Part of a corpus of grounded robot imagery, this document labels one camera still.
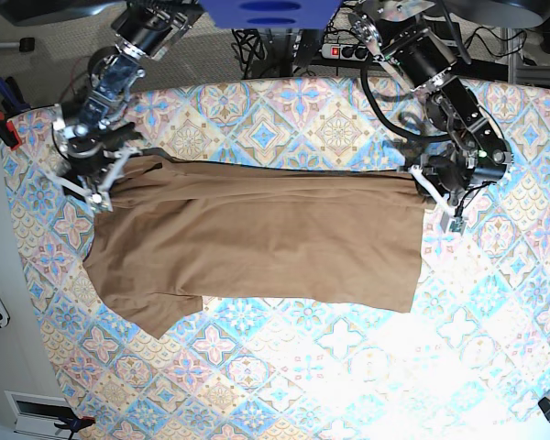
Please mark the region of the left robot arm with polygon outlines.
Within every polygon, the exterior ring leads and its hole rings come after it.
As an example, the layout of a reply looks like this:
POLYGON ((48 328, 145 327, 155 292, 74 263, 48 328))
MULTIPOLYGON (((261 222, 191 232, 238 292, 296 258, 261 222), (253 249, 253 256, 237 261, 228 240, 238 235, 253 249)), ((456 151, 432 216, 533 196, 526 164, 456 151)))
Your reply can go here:
POLYGON ((453 73, 458 57, 424 20, 424 11, 433 6, 447 11, 441 1, 359 1, 348 20, 368 50, 366 65, 376 62, 413 94, 438 129, 436 135, 422 135, 393 124, 370 90, 367 67, 361 69, 363 92, 382 125, 401 138, 444 144, 441 152, 423 152, 402 170, 412 175, 421 195, 442 209, 442 229, 461 234, 467 225, 467 204, 504 176, 513 154, 477 97, 453 73))

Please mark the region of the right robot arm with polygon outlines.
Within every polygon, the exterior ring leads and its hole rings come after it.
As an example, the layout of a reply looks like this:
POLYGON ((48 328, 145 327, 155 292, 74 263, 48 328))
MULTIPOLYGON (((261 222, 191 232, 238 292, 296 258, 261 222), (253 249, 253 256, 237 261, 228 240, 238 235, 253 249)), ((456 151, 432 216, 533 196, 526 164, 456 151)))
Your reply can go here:
POLYGON ((129 159, 139 155, 141 135, 121 122, 133 84, 145 77, 141 62, 158 60, 202 16, 196 1, 128 1, 113 22, 116 42, 88 61, 86 85, 74 102, 55 104, 52 138, 63 158, 47 177, 96 213, 113 209, 110 189, 129 159))

